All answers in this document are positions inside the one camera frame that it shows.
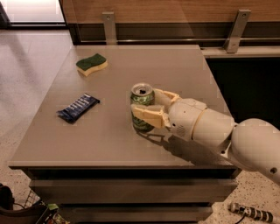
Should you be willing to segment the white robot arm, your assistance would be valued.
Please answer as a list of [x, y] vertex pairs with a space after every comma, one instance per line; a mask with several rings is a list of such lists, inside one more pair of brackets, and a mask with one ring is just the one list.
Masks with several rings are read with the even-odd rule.
[[136, 119], [201, 144], [231, 164], [260, 172], [280, 185], [280, 131], [272, 124], [257, 118], [237, 123], [201, 101], [146, 83], [132, 87], [130, 108]]

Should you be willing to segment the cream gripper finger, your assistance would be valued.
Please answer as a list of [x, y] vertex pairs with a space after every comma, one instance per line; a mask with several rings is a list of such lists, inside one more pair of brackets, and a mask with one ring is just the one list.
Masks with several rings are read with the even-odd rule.
[[133, 116], [157, 129], [171, 127], [169, 116], [163, 105], [144, 106], [140, 104], [131, 104], [130, 108]]
[[176, 93], [164, 91], [162, 89], [154, 88], [155, 104], [162, 105], [168, 109], [176, 100], [180, 99], [180, 96]]

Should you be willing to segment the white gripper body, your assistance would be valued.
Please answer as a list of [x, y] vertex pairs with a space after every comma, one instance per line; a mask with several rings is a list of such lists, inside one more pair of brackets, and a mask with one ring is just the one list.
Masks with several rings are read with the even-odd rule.
[[207, 109], [207, 105], [204, 102], [192, 98], [175, 101], [169, 109], [171, 133], [190, 141], [195, 124], [205, 109]]

